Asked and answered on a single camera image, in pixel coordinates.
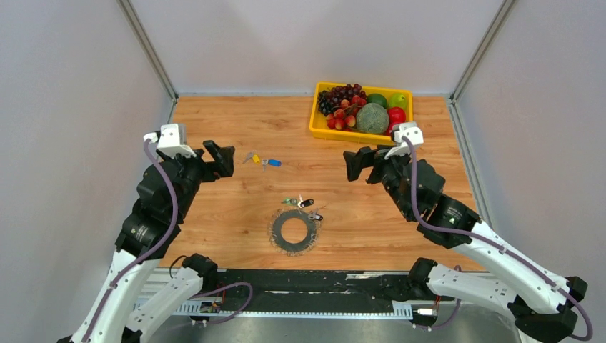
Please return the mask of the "blue tagged key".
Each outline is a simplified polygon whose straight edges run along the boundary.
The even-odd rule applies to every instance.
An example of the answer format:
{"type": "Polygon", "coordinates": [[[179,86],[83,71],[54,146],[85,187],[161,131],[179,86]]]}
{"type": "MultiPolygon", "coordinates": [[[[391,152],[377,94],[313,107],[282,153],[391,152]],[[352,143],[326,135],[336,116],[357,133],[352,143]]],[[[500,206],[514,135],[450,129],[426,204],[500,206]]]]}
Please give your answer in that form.
{"type": "Polygon", "coordinates": [[[280,167],[282,163],[276,159],[262,159],[261,160],[262,170],[265,172],[268,166],[280,167]]]}

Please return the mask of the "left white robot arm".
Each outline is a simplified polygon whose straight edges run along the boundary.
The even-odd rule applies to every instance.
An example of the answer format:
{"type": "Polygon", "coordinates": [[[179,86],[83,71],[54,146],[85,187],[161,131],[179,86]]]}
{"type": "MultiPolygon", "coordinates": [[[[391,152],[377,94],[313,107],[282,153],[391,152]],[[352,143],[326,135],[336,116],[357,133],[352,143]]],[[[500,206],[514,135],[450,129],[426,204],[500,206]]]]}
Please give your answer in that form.
{"type": "Polygon", "coordinates": [[[217,264],[194,253],[184,259],[174,278],[142,306],[141,291],[180,233],[203,182],[215,182],[234,173],[233,146],[212,140],[201,149],[174,157],[152,155],[137,185],[138,199],[116,239],[109,272],[83,323],[63,342],[148,342],[161,325],[188,299],[217,292],[217,264]]]}

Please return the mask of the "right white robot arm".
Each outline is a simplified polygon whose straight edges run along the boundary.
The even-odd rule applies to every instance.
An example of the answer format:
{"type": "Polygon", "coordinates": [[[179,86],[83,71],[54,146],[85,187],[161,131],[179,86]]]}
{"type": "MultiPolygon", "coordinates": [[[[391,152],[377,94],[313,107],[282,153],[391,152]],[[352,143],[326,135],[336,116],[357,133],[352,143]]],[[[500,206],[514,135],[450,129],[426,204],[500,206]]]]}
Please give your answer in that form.
{"type": "Polygon", "coordinates": [[[491,280],[474,277],[419,258],[408,275],[411,294],[423,299],[433,293],[476,304],[510,319],[539,342],[571,337],[579,315],[575,304],[583,300],[587,283],[550,272],[510,246],[478,213],[443,192],[444,178],[425,160],[388,152],[388,146],[346,151],[348,180],[370,169],[367,182],[381,184],[425,239],[475,260],[493,275],[491,280]]]}

